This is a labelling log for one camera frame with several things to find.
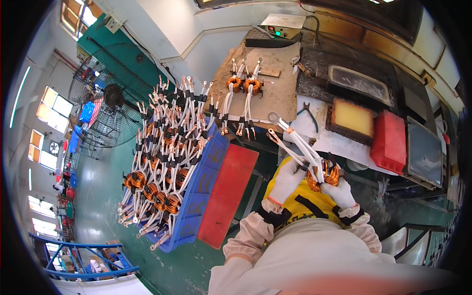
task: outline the yellow wax block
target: yellow wax block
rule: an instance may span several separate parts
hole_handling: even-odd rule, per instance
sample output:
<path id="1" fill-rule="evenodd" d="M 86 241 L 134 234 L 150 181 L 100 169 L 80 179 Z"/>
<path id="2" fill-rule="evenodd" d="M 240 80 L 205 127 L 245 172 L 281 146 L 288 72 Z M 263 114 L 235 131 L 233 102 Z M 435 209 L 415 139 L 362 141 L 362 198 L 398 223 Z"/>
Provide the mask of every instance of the yellow wax block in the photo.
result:
<path id="1" fill-rule="evenodd" d="M 372 112 L 340 99 L 335 99 L 333 102 L 331 122 L 365 134 L 370 138 L 374 136 L 374 115 Z"/>

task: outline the wall outlet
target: wall outlet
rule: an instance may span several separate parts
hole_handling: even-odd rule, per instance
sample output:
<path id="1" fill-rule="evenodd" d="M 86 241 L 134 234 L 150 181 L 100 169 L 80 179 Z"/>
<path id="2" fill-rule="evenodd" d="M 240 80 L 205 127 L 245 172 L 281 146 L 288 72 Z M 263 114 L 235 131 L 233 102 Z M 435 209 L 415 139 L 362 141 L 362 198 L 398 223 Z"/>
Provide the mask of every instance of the wall outlet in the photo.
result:
<path id="1" fill-rule="evenodd" d="M 426 70 L 423 70 L 420 77 L 424 85 L 428 85 L 431 88 L 436 86 L 436 80 Z"/>

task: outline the red board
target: red board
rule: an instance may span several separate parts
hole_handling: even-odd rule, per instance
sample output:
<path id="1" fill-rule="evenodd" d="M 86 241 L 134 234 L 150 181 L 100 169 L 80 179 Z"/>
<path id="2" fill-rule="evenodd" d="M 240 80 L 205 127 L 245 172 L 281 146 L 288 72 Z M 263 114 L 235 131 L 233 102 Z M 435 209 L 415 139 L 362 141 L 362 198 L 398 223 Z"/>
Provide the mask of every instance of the red board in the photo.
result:
<path id="1" fill-rule="evenodd" d="M 258 152 L 229 145 L 197 234 L 215 249 L 225 239 L 258 156 Z"/>

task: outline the worker's hand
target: worker's hand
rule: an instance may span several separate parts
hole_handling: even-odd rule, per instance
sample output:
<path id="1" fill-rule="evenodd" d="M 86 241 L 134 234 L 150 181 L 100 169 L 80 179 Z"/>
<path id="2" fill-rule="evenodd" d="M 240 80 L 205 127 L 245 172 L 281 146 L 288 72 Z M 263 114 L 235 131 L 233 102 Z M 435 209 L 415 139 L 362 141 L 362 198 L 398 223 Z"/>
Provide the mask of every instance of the worker's hand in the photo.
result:
<path id="1" fill-rule="evenodd" d="M 351 186 L 347 183 L 344 177 L 339 178 L 337 186 L 330 185 L 326 182 L 322 183 L 321 192 L 329 195 L 341 210 L 356 205 L 353 195 L 351 194 Z"/>
<path id="2" fill-rule="evenodd" d="M 306 171 L 298 169 L 297 163 L 291 159 L 284 166 L 280 167 L 275 178 L 275 185 L 269 194 L 269 199 L 282 205 L 285 200 L 294 192 L 296 187 L 302 182 Z"/>

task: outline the blue metal shelf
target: blue metal shelf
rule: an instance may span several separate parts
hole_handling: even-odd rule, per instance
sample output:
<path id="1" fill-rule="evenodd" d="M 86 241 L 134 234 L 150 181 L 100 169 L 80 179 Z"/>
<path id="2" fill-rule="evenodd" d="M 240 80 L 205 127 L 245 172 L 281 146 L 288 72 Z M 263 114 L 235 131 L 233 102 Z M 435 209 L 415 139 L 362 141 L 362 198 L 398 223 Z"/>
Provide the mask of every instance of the blue metal shelf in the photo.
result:
<path id="1" fill-rule="evenodd" d="M 43 247 L 44 247 L 44 250 L 45 250 L 46 258 L 48 259 L 48 264 L 44 268 L 44 270 L 48 274 L 50 274 L 54 277 L 65 278 L 65 279 L 69 279 L 69 278 L 85 279 L 85 278 L 119 277 L 120 275 L 139 270 L 139 266 L 133 266 L 131 264 L 131 262 L 129 261 L 129 259 L 124 255 L 123 251 L 121 250 L 121 248 L 123 247 L 122 244 L 111 244 L 111 245 L 106 245 L 106 244 L 75 244 L 75 243 L 68 243 L 68 242 L 54 241 L 54 240 L 45 239 L 45 238 L 36 236 L 32 233 L 29 233 L 29 236 L 31 238 L 35 239 L 35 240 L 38 240 L 38 241 L 41 241 L 41 242 L 44 243 Z M 47 247 L 46 247 L 46 243 L 52 243 L 52 244 L 59 245 L 59 248 L 54 253 L 52 258 L 50 258 L 49 252 L 48 252 Z M 66 247 L 69 250 L 69 252 L 71 253 L 70 256 L 71 256 L 72 262 L 73 262 L 76 270 L 79 271 L 78 265 L 80 264 L 82 270 L 85 271 L 85 273 L 62 272 L 62 271 L 56 271 L 54 269 L 54 265 L 52 264 L 52 262 L 57 257 L 60 250 L 64 247 Z M 106 266 L 110 271 L 108 271 L 108 272 L 99 272 L 99 273 L 89 272 L 84 267 L 84 265 L 82 263 L 82 259 L 80 258 L 80 252 L 78 251 L 79 248 L 87 249 L 91 253 L 97 255 L 98 257 L 100 257 L 103 260 L 103 262 L 106 263 Z M 103 255 L 101 255 L 100 252 L 96 252 L 96 251 L 92 250 L 92 248 L 96 248 L 96 249 L 118 248 L 118 250 L 121 252 L 121 255 L 123 256 L 123 258 L 125 259 L 125 261 L 127 263 L 123 263 L 123 267 L 119 266 L 119 265 L 111 262 L 110 260 L 106 259 L 105 257 L 103 257 Z M 77 253 L 77 258 L 78 258 L 79 264 L 77 264 L 77 261 L 76 261 L 75 257 L 72 255 L 72 251 L 75 251 Z M 110 267 L 111 265 L 116 267 L 118 270 L 111 270 L 111 267 Z"/>

